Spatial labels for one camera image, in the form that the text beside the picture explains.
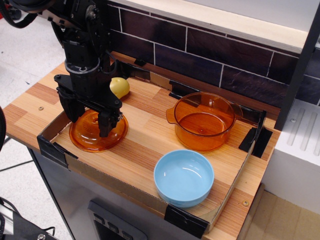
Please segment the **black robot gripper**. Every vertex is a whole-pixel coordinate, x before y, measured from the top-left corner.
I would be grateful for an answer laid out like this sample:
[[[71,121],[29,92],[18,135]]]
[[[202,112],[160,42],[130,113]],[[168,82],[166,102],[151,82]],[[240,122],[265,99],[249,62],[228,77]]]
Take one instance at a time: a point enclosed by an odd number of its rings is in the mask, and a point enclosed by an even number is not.
[[[122,102],[110,89],[116,71],[97,70],[90,73],[57,74],[57,92],[68,119],[75,123],[89,108],[98,114],[99,136],[108,137],[122,118]]]

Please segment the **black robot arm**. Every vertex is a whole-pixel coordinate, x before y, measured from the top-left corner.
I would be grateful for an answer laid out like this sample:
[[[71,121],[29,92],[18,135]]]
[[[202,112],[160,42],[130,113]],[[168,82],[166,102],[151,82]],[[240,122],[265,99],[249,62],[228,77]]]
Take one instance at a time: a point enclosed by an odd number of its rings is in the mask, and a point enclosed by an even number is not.
[[[122,118],[122,102],[112,93],[118,61],[110,53],[107,9],[96,0],[10,0],[27,16],[14,22],[5,2],[0,2],[3,18],[22,29],[36,17],[47,19],[65,52],[67,75],[56,75],[57,93],[64,112],[75,123],[89,108],[98,113],[99,135],[107,137]]]

